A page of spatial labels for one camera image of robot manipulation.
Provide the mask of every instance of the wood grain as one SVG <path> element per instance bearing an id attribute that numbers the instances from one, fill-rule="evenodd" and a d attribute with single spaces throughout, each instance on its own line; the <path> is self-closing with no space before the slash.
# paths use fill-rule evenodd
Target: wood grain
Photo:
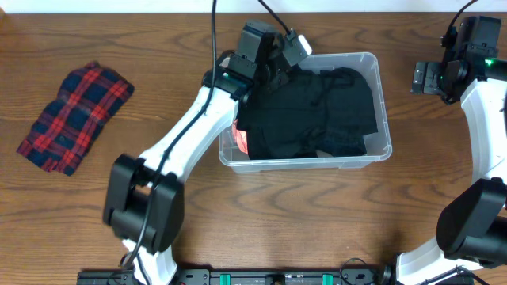
<path id="1" fill-rule="evenodd" d="M 220 14 L 219 50 L 235 48 L 249 17 L 273 23 Z M 185 185 L 177 261 L 336 268 L 350 257 L 382 264 L 430 239 L 442 209 L 471 182 L 470 139 L 458 104 L 411 95 L 410 83 L 417 61 L 441 59 L 439 37 L 452 17 L 283 14 L 314 53 L 377 56 L 394 153 L 359 170 L 236 174 L 219 162 L 215 142 Z M 109 170 L 123 152 L 156 143 L 192 104 L 211 65 L 209 15 L 8 15 L 0 23 L 0 284 L 72 284 L 82 268 L 113 268 L 125 252 L 101 223 Z M 505 56 L 507 28 L 499 48 Z M 94 59 L 135 94 L 75 175 L 45 173 L 15 150 L 67 73 Z M 479 275 L 507 282 L 506 268 Z"/>

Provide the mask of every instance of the black cable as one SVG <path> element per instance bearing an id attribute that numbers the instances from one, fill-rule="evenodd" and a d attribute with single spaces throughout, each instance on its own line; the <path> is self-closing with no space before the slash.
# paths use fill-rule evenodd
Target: black cable
<path id="1" fill-rule="evenodd" d="M 343 282 L 345 282 L 347 285 L 355 285 L 355 284 L 351 284 L 349 281 L 347 281 L 347 279 L 343 278 L 343 274 L 342 274 L 342 273 L 343 273 L 343 267 L 345 267 L 345 266 L 347 265 L 347 263 L 349 263 L 349 262 L 353 262 L 353 261 L 356 261 L 356 260 L 357 260 L 357 261 L 360 261 L 360 262 L 362 262 L 364 265 L 368 266 L 368 264 L 367 264 L 366 262 L 364 262 L 364 260 L 362 260 L 362 259 L 360 259 L 360 258 L 357 258 L 357 257 L 354 257 L 354 258 L 351 258 L 351 259 L 347 260 L 347 261 L 346 261 L 346 262 L 345 262 L 345 263 L 344 263 L 344 264 L 340 267 L 340 278 L 341 278 L 341 280 L 343 280 Z M 369 268 L 369 270 L 370 270 L 370 272 L 372 272 L 372 273 L 373 273 L 373 275 L 374 275 L 374 276 L 376 276 L 376 273 L 375 273 L 373 270 L 371 270 L 370 268 Z"/>
<path id="2" fill-rule="evenodd" d="M 266 3 L 264 3 L 264 1 L 259 0 L 259 2 L 261 3 L 261 5 L 263 5 L 263 6 L 264 6 L 264 8 L 266 8 L 266 9 L 268 10 L 268 12 L 271 14 L 271 16 L 273 16 L 273 17 L 275 18 L 275 20 L 277 20 L 277 21 L 280 23 L 280 25 L 282 25 L 282 27 L 284 27 L 285 32 L 286 32 L 287 34 L 290 34 L 290 33 L 291 33 L 291 30 L 289 30 L 289 29 L 287 28 L 287 25 L 286 25 L 286 24 L 282 21 L 282 19 L 280 19 L 280 18 L 278 17 L 278 15 L 276 15 L 276 13 L 275 13 L 273 10 L 271 10 L 271 8 L 269 8 L 269 6 L 268 6 Z"/>
<path id="3" fill-rule="evenodd" d="M 154 200 L 154 194 L 157 189 L 158 183 L 160 182 L 160 179 L 162 177 L 162 169 L 164 168 L 164 164 L 166 163 L 166 160 L 169 158 L 169 154 L 171 150 L 176 146 L 177 142 L 185 135 L 185 133 L 192 127 L 192 125 L 203 115 L 206 113 L 206 109 L 209 106 L 210 101 L 213 97 L 213 89 L 215 88 L 215 80 L 216 80 L 216 28 L 215 28 L 215 12 L 216 12 L 216 1 L 213 0 L 212 4 L 212 55 L 213 55 L 213 68 L 212 68 L 212 84 L 209 88 L 209 94 L 208 98 L 206 99 L 206 102 L 204 103 L 202 109 L 196 114 L 196 116 L 193 117 L 193 119 L 180 131 L 180 133 L 174 138 L 172 143 L 167 147 L 167 149 L 164 151 L 164 154 L 162 155 L 162 159 L 160 160 L 160 163 L 158 164 L 158 168 L 155 171 L 153 184 L 151 185 L 151 191 L 150 195 L 148 196 L 148 205 L 146 209 L 146 214 L 144 215 L 143 219 L 143 225 L 141 226 L 141 231 L 139 233 L 139 239 L 135 243 L 134 250 L 130 252 L 130 256 L 128 260 L 123 264 L 123 268 L 130 268 L 132 266 L 132 263 L 134 262 L 134 259 L 138 256 L 139 249 L 141 247 L 144 234 L 146 233 L 146 229 L 148 226 L 148 220 L 150 219 L 150 213 L 151 213 L 151 207 Z"/>
<path id="4" fill-rule="evenodd" d="M 466 9 L 468 8 L 470 5 L 476 3 L 478 0 L 472 0 L 470 2 L 468 2 L 465 6 L 463 6 L 463 8 L 461 8 L 461 10 L 454 16 L 454 18 L 452 19 L 451 21 L 451 24 L 449 25 L 449 28 L 447 29 L 447 32 L 445 33 L 446 36 L 450 36 L 451 35 L 451 30 L 452 30 L 452 27 L 454 26 L 454 23 L 456 22 L 456 20 L 458 20 L 458 17 L 459 15 L 461 15 L 461 13 Z"/>
<path id="5" fill-rule="evenodd" d="M 460 273 L 467 273 L 468 276 L 470 276 L 471 278 L 473 278 L 475 281 L 481 283 L 482 285 L 489 285 L 486 281 L 482 280 L 481 278 L 479 278 L 476 274 L 472 273 L 470 270 L 464 268 L 464 267 L 458 267 L 458 275 L 463 275 L 463 274 L 460 274 Z"/>
<path id="6" fill-rule="evenodd" d="M 421 283 L 420 285 L 427 285 L 427 284 L 431 284 L 431 283 L 436 283 L 436 282 L 439 282 L 439 281 L 449 278 L 449 276 L 451 276 L 453 274 L 457 274 L 458 276 L 470 276 L 475 281 L 479 282 L 481 285 L 489 285 L 486 281 L 482 280 L 476 274 L 472 273 L 470 270 L 468 270 L 462 266 L 457 266 L 457 267 L 455 267 L 447 272 L 444 272 L 436 277 L 433 277 L 431 279 L 427 279 L 425 282 Z"/>

